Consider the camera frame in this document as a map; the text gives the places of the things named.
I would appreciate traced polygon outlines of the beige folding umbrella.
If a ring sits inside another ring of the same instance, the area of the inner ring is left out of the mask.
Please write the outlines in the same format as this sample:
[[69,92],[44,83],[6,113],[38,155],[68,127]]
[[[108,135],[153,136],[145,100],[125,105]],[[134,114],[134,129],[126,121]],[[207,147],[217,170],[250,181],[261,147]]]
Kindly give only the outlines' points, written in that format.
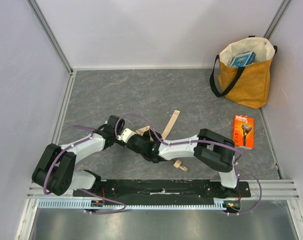
[[[161,137],[160,137],[161,139],[164,139],[164,140],[165,140],[165,139],[168,137],[168,135],[169,135],[169,133],[171,132],[173,126],[175,125],[176,120],[178,119],[179,115],[180,115],[180,111],[179,111],[179,110],[174,110],[174,112],[173,112],[173,114],[171,115],[171,118],[169,119],[169,121],[168,121],[166,127],[164,128],[163,132],[161,133]],[[148,126],[145,126],[145,127],[143,127],[143,128],[137,129],[135,132],[136,132],[137,134],[141,135],[141,136],[143,136],[143,135],[145,135],[145,134],[148,134],[148,135],[149,135],[149,139],[150,139],[151,141],[153,141],[153,138],[152,138],[152,130],[151,130],[151,127],[150,127],[149,125],[148,125]],[[188,168],[187,168],[186,166],[184,166],[184,165],[182,164],[182,162],[181,162],[179,159],[177,159],[177,160],[174,162],[173,166],[174,166],[175,168],[177,168],[177,169],[183,170],[184,172],[187,172],[187,171],[188,171]]]

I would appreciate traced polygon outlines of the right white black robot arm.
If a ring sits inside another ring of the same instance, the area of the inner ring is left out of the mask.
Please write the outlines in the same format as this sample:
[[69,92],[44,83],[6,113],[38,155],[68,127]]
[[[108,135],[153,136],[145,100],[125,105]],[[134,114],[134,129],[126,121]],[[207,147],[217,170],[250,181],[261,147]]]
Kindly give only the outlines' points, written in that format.
[[126,128],[118,139],[125,143],[128,149],[152,163],[195,157],[218,172],[222,188],[238,188],[235,155],[238,153],[241,156],[242,153],[235,148],[233,140],[209,129],[201,129],[199,134],[184,139],[162,140],[156,134],[155,139],[150,140],[149,136],[139,135]]

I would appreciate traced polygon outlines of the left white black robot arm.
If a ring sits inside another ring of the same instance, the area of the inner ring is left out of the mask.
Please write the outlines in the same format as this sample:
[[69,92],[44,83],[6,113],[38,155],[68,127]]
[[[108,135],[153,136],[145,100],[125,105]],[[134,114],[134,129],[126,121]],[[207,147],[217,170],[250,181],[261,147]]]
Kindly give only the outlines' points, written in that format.
[[111,115],[97,129],[89,128],[89,135],[80,140],[65,145],[47,145],[32,173],[32,182],[43,187],[46,195],[61,196],[68,190],[91,189],[100,177],[89,170],[76,171],[76,164],[119,143],[117,136],[124,125],[124,119]]

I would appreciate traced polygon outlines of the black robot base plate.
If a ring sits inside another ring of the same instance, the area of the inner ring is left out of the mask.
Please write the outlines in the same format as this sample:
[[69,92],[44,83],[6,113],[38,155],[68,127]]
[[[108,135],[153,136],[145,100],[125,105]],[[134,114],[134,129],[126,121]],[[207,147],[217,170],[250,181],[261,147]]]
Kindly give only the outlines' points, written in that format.
[[97,196],[126,204],[211,204],[214,199],[249,198],[249,183],[227,189],[209,179],[101,179],[88,190]]

